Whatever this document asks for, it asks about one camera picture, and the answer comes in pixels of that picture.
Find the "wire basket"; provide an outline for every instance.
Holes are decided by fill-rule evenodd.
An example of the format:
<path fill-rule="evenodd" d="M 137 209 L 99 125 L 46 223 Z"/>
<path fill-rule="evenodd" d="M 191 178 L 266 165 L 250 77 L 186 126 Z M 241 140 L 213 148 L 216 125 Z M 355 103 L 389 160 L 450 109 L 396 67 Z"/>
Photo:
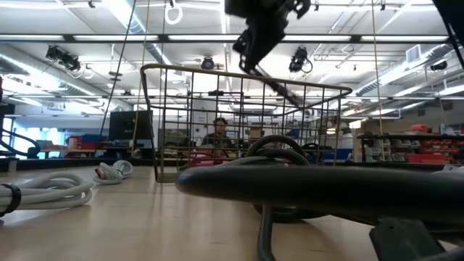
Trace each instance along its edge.
<path fill-rule="evenodd" d="M 151 79 L 160 81 L 157 95 L 145 97 L 154 112 L 158 182 L 174 182 L 186 167 L 243 157 L 267 135 L 292 137 L 303 149 L 312 144 L 307 153 L 318 163 L 323 153 L 336 153 L 338 141 L 327 145 L 333 143 L 331 137 L 338 140 L 341 98 L 352 92 L 341 86 L 159 64 L 144 65 L 141 77 L 145 94 Z M 286 98 L 266 85 L 278 86 Z"/>

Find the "black clamp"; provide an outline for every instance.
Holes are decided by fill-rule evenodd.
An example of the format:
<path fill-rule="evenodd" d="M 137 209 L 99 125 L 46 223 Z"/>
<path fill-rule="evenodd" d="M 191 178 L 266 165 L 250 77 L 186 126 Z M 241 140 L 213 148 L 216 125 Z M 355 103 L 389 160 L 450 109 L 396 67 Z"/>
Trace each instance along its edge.
<path fill-rule="evenodd" d="M 2 184 L 7 189 L 12 191 L 12 201 L 9 203 L 9 206 L 5 209 L 5 211 L 0 212 L 0 218 L 15 211 L 21 204 L 21 188 L 13 184 Z"/>
<path fill-rule="evenodd" d="M 92 9 L 95 9 L 94 0 L 90 0 L 90 1 L 88 2 L 88 6 L 89 6 L 90 8 L 92 8 Z"/>

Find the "man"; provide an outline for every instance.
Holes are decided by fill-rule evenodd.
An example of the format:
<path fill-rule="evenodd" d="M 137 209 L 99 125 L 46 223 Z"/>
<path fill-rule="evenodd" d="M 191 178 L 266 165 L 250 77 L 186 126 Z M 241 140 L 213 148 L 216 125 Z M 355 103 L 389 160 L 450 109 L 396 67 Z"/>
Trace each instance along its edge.
<path fill-rule="evenodd" d="M 207 134 L 203 138 L 202 145 L 211 144 L 215 148 L 231 148 L 232 140 L 225 134 L 225 128 L 227 127 L 227 120 L 219 117 L 214 122 L 215 133 Z"/>

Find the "black bicycle seat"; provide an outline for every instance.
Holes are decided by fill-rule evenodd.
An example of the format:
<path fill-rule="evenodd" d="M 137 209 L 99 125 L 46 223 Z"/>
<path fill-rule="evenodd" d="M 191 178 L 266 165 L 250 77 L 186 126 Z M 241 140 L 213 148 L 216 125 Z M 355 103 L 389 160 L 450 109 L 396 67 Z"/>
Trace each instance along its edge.
<path fill-rule="evenodd" d="M 195 167 L 181 173 L 187 194 L 305 207 L 327 214 L 396 216 L 464 225 L 464 175 L 365 167 Z"/>

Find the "black strap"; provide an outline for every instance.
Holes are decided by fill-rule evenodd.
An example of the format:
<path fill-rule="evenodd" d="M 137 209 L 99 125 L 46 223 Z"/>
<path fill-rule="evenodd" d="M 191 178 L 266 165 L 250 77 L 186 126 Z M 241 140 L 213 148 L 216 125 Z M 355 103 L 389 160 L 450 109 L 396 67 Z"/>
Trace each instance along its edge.
<path fill-rule="evenodd" d="M 9 206 L 5 209 L 5 211 L 0 212 L 0 218 L 5 216 L 5 214 L 9 214 L 15 211 L 21 204 L 21 188 L 13 184 L 2 184 L 7 189 L 11 189 L 12 191 L 12 201 L 9 203 Z"/>

